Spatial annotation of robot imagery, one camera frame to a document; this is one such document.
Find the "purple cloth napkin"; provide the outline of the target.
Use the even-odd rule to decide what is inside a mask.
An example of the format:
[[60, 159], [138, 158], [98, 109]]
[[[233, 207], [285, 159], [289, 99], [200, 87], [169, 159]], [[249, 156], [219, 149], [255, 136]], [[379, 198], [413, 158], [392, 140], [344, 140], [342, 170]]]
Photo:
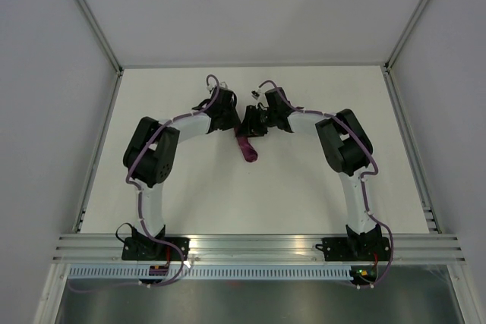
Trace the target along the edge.
[[235, 130], [235, 139], [243, 159], [248, 163], [256, 162], [258, 159], [258, 153], [257, 150], [251, 145], [248, 137]]

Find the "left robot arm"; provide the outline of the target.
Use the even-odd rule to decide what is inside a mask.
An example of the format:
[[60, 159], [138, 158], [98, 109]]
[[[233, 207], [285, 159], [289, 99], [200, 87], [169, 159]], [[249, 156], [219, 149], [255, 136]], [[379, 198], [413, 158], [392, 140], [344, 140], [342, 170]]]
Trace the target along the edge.
[[149, 260], [166, 251], [162, 213], [163, 184], [172, 171], [180, 143], [214, 131], [227, 131], [240, 123], [237, 97], [225, 87], [215, 87], [210, 98], [183, 115], [167, 120], [140, 119], [123, 156], [128, 173], [125, 181], [135, 187], [137, 222], [132, 239]]

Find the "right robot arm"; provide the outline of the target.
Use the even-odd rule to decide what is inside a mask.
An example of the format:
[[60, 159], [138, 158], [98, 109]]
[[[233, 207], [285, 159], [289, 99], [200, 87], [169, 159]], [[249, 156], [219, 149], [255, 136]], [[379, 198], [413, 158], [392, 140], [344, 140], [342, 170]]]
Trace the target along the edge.
[[350, 109], [332, 115], [296, 107], [283, 88], [265, 92], [266, 105], [249, 105], [243, 122], [236, 129], [238, 139], [262, 137], [276, 127], [290, 134], [317, 137], [324, 157], [342, 184], [346, 202], [346, 237], [324, 238], [316, 249], [327, 262], [370, 261], [378, 253], [382, 233], [371, 211], [367, 177], [378, 173], [373, 146]]

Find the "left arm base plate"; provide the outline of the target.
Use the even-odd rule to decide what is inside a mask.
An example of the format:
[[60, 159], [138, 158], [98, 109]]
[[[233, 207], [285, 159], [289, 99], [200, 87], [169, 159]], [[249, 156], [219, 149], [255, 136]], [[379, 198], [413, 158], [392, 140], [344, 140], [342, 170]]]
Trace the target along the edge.
[[[186, 260], [189, 253], [190, 239], [188, 237], [166, 237], [165, 241], [177, 246]], [[128, 237], [125, 239], [121, 254], [123, 261], [180, 261], [181, 255], [178, 251], [166, 244], [158, 244], [144, 236], [141, 239]]]

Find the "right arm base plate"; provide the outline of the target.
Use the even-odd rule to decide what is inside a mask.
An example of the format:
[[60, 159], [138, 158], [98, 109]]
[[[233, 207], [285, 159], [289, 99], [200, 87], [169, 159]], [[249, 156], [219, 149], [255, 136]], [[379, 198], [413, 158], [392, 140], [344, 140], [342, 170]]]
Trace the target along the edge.
[[323, 253], [326, 262], [384, 262], [392, 253], [386, 237], [375, 243], [366, 242], [363, 247], [353, 247], [347, 237], [324, 237], [316, 248]]

